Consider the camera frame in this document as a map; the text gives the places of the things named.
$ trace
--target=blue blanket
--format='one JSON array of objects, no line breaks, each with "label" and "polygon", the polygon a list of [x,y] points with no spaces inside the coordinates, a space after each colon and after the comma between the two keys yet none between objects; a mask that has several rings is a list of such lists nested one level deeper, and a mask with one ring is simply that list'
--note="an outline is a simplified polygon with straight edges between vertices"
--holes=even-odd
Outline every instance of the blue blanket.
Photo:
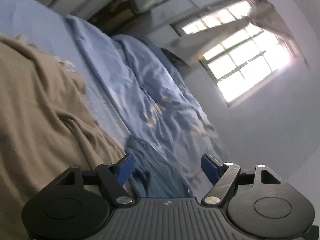
[{"label": "blue blanket", "polygon": [[178,170],[194,196],[202,198],[212,185],[201,170],[201,156],[221,159],[212,144],[214,130],[179,73],[131,36],[110,38],[73,16],[67,22],[130,133],[149,143]]},{"label": "blue blanket", "polygon": [[129,136],[125,147],[135,158],[129,178],[132,191],[139,197],[185,198],[192,197],[188,186],[177,170],[162,158],[146,141]]}]

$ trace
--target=triangular cutout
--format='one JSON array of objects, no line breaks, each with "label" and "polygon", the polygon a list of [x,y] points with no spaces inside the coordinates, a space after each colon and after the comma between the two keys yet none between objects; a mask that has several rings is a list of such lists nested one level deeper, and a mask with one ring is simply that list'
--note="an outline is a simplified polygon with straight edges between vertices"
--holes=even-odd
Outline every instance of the triangular cutout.
[{"label": "triangular cutout", "polygon": [[75,173],[69,172],[63,179],[61,179],[57,186],[64,186],[64,185],[74,185],[75,184]]},{"label": "triangular cutout", "polygon": [[269,171],[261,171],[261,183],[263,184],[281,184]]}]

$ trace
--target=blue bedsheet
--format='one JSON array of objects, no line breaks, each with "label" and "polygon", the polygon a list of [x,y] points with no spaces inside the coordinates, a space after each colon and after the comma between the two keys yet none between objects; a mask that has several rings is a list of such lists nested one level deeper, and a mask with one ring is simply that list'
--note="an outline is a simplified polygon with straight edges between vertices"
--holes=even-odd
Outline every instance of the blue bedsheet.
[{"label": "blue bedsheet", "polygon": [[208,132],[212,126],[182,79],[172,71],[171,76],[166,69],[170,66],[164,67],[145,44],[131,36],[110,38],[73,16],[67,22],[130,133],[147,141],[176,167],[194,196],[202,198],[212,185],[201,171],[201,156],[207,153],[221,159],[212,145],[213,134]]}]

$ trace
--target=crumpled blanket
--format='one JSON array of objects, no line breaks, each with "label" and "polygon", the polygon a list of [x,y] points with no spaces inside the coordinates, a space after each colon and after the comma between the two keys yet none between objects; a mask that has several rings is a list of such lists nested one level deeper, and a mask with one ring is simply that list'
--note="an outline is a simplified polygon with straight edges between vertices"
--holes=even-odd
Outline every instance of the crumpled blanket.
[{"label": "crumpled blanket", "polygon": [[131,36],[110,38],[77,17],[66,20],[88,69],[130,133],[175,167],[201,200],[212,188],[201,170],[201,156],[221,161],[221,151],[217,132],[179,72],[168,59],[166,64],[157,58],[165,58],[159,48],[156,55]]},{"label": "crumpled blanket", "polygon": [[132,154],[135,166],[129,178],[132,192],[147,198],[192,197],[188,184],[147,141],[129,136],[125,152]]},{"label": "crumpled blanket", "polygon": [[69,166],[94,169],[124,156],[84,92],[81,75],[64,63],[21,36],[0,35],[0,239],[28,239],[23,205]]}]

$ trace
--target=logo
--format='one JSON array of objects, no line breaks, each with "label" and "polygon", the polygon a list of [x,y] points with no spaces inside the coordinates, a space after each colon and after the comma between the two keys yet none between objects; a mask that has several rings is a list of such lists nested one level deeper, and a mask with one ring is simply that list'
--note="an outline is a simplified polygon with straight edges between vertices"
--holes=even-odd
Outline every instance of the logo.
[{"label": "logo", "polygon": [[165,205],[167,205],[167,206],[169,206],[169,205],[171,205],[172,204],[172,202],[170,201],[170,200],[167,200],[167,201],[165,201],[165,202],[163,202]]}]

